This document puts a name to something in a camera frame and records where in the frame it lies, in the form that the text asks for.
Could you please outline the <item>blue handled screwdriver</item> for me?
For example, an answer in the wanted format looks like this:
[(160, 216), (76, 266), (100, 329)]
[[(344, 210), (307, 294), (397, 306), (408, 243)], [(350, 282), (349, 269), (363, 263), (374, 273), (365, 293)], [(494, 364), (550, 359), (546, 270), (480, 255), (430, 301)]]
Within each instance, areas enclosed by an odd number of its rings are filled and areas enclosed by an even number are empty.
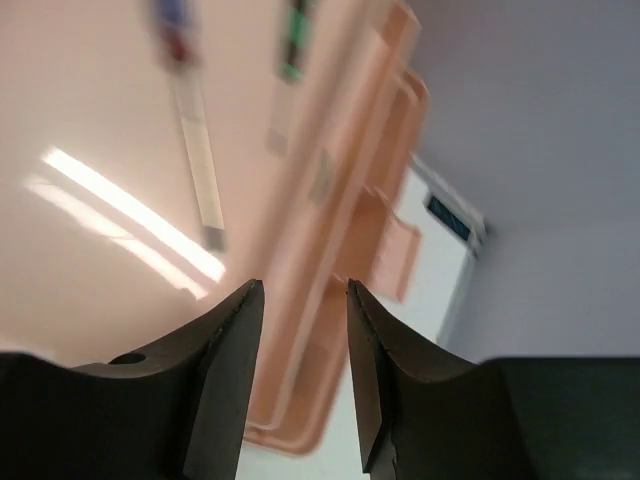
[(152, 1), (154, 28), (169, 72), (207, 250), (226, 250), (226, 230), (200, 84), (189, 1)]

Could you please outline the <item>right blue table label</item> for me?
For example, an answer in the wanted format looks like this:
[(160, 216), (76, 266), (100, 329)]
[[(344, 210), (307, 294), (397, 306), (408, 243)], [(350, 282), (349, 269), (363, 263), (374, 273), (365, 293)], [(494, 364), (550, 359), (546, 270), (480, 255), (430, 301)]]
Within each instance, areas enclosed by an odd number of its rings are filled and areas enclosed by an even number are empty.
[(471, 236), (470, 227), (437, 197), (429, 195), (425, 200), (425, 208), (456, 237), (463, 242), (469, 241)]

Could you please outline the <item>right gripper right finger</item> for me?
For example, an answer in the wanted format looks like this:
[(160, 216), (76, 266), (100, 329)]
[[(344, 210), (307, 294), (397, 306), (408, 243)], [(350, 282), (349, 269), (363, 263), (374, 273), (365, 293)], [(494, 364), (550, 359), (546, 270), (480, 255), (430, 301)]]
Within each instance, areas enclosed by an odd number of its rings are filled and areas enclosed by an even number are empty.
[(635, 479), (635, 357), (472, 363), (357, 280), (347, 330), (361, 464), (373, 479)]

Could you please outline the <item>black precision screwdriver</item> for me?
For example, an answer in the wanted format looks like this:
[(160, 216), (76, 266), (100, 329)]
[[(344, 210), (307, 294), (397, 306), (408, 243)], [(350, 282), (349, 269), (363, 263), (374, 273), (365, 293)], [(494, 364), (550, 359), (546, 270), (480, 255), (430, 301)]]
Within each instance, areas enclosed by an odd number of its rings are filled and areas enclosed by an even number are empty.
[(314, 1), (309, 0), (285, 2), (277, 73), (288, 84), (296, 83), (302, 76), (301, 58), (306, 48), (314, 4)]

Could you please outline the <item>pink plastic toolbox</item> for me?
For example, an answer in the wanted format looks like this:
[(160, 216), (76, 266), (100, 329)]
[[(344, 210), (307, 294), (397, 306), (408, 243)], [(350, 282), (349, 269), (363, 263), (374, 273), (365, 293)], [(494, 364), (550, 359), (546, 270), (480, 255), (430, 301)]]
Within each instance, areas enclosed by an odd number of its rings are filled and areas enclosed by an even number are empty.
[(320, 165), (368, 158), (419, 25), (401, 1), (323, 1), (286, 152), (269, 116), (278, 1), (200, 1), (202, 88), (223, 251), (204, 240), (191, 169), (144, 1), (1, 5), (1, 347), (108, 361), (199, 316), (249, 278), (266, 291), (248, 438), (319, 444), (346, 358), (329, 266), (303, 280), (329, 213)]

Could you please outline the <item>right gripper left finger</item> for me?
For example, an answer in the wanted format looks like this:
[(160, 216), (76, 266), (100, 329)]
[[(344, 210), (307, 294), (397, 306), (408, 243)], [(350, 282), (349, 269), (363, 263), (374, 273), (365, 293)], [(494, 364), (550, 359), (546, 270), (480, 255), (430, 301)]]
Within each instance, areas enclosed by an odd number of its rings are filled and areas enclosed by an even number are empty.
[(263, 325), (251, 280), (107, 363), (1, 356), (5, 479), (232, 479)]

